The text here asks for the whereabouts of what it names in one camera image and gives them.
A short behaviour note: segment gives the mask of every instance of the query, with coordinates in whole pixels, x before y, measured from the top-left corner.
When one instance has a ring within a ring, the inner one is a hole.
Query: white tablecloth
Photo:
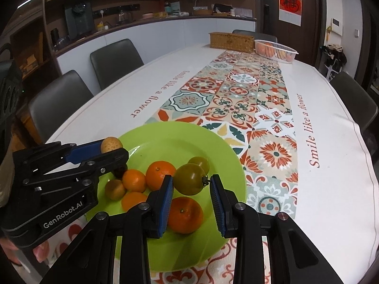
[[[222,52],[196,45],[150,62],[96,95],[49,142],[83,144],[143,125]],[[295,221],[342,281],[357,283],[378,247],[378,181],[369,152],[358,125],[313,67],[298,61],[279,65],[296,129]]]

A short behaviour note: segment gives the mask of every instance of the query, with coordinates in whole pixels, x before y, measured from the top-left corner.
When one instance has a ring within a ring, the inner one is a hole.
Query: dark brown door
[[[296,60],[314,65],[320,37],[319,0],[301,1],[301,26],[279,20],[279,0],[263,0],[263,4],[265,13],[268,8],[270,14],[269,19],[264,20],[263,33],[274,35],[278,43],[295,49],[299,53]]]

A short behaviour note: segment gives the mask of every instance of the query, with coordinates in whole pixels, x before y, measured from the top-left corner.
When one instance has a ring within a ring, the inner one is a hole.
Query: gray chair
[[[353,120],[363,132],[378,114],[378,106],[368,93],[346,72],[338,73],[330,85],[335,89]]]
[[[46,142],[92,97],[75,70],[70,70],[40,91],[29,103],[29,111],[41,140]]]
[[[245,30],[234,30],[234,34],[242,34],[242,35],[249,35],[254,36],[254,39],[260,39],[260,40],[267,40],[267,41],[273,41],[274,43],[278,42],[278,39],[273,35],[263,34],[263,33],[256,33],[252,31],[245,31]]]
[[[92,52],[90,60],[102,90],[143,66],[143,61],[130,39],[122,39]]]

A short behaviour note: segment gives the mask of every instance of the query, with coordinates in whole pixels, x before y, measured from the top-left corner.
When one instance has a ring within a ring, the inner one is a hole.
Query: patterned table runner
[[[255,53],[225,51],[192,77],[146,123],[183,121],[218,134],[245,171],[246,202],[270,215],[292,218],[298,192],[297,146],[287,89],[276,61]],[[268,248],[265,283],[270,282]],[[152,273],[152,282],[231,284],[236,239],[203,264]]]

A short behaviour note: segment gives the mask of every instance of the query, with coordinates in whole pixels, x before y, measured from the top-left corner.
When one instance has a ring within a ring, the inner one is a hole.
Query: plate
[[[128,167],[145,173],[148,166],[158,160],[172,163],[176,168],[194,156],[207,158],[208,177],[219,174],[225,189],[234,191],[239,201],[246,200],[245,174],[232,148],[215,133],[185,122],[168,121],[135,128],[120,137],[129,151]],[[113,179],[111,173],[100,178],[99,204],[87,213],[87,219],[99,211],[110,215],[123,213],[121,201],[105,197],[104,187]],[[174,198],[183,196],[176,190]],[[152,271],[176,271],[204,262],[217,253],[227,242],[217,229],[209,187],[191,196],[202,207],[204,223],[192,234],[178,234],[167,228],[160,239],[148,239],[149,264]],[[120,257],[121,237],[117,241],[116,257]]]

